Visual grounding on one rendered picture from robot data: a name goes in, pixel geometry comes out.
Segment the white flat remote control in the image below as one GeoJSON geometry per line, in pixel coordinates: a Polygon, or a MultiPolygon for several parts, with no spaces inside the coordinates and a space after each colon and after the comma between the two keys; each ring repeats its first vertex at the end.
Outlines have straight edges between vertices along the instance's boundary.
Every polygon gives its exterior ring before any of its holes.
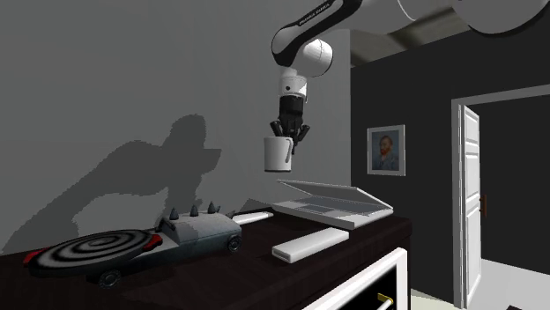
{"type": "Polygon", "coordinates": [[[348,239],[349,232],[330,227],[274,246],[271,254],[283,262],[295,263],[348,239]]]}

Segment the silver open laptop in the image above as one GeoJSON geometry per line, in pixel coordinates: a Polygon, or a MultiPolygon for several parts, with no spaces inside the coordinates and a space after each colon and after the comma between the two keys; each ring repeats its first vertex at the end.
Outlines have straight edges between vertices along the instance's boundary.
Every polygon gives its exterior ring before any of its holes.
{"type": "Polygon", "coordinates": [[[278,180],[307,195],[306,198],[274,203],[280,213],[354,230],[393,213],[393,207],[361,188],[309,181],[278,180]]]}

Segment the framed portrait wall picture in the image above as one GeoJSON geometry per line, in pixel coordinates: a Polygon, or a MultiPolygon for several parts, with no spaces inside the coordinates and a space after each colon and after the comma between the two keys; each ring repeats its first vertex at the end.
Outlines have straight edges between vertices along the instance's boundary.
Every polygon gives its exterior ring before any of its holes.
{"type": "Polygon", "coordinates": [[[405,125],[368,128],[368,174],[405,176],[405,125]]]}

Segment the white flat bar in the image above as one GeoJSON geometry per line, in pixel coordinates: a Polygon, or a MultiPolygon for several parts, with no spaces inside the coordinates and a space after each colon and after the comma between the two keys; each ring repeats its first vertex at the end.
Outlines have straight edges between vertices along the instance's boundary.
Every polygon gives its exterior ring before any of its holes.
{"type": "Polygon", "coordinates": [[[246,225],[254,223],[260,220],[271,218],[273,214],[268,211],[253,212],[247,214],[235,215],[232,217],[232,220],[238,225],[246,225]]]}

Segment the dark cabinet with white drawer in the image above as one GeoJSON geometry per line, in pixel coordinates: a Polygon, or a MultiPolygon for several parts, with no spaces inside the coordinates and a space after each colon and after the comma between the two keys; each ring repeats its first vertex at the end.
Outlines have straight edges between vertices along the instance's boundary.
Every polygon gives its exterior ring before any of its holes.
{"type": "Polygon", "coordinates": [[[322,230],[277,213],[242,228],[241,248],[130,274],[113,289],[82,277],[36,278],[24,254],[0,256],[0,310],[301,310],[397,247],[408,249],[410,219],[389,216],[347,241],[286,263],[273,246],[322,230]]]}

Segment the white door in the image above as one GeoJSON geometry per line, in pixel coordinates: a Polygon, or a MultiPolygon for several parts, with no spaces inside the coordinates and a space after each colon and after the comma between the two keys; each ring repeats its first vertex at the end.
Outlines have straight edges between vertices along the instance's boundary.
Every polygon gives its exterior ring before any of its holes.
{"type": "Polygon", "coordinates": [[[459,309],[470,306],[481,281],[481,218],[487,214],[480,187],[480,118],[471,106],[544,95],[550,95],[550,84],[451,101],[453,302],[459,309]]]}

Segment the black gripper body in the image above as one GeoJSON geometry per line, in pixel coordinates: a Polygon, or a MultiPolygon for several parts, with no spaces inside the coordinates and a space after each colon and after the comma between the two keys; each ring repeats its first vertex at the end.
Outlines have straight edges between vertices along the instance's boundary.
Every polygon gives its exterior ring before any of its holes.
{"type": "Polygon", "coordinates": [[[285,95],[279,98],[279,122],[284,136],[296,136],[303,124],[304,98],[285,95]]]}

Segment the white mug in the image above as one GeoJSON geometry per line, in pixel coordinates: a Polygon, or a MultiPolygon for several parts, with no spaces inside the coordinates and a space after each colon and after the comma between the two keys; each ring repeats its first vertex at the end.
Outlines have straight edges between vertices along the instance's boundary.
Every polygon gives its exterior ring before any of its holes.
{"type": "Polygon", "coordinates": [[[294,141],[291,137],[264,138],[264,170],[273,173],[292,171],[292,151],[294,141]]]}

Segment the grey spiked toy car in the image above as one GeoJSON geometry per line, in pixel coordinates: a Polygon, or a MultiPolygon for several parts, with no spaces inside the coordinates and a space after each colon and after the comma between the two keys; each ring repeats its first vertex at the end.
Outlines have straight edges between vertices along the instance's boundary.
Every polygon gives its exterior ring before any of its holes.
{"type": "Polygon", "coordinates": [[[206,211],[171,210],[152,229],[98,232],[26,255],[23,266],[34,277],[85,276],[102,288],[116,286],[132,269],[178,262],[227,250],[238,251],[242,228],[233,215],[210,204],[206,211]]]}

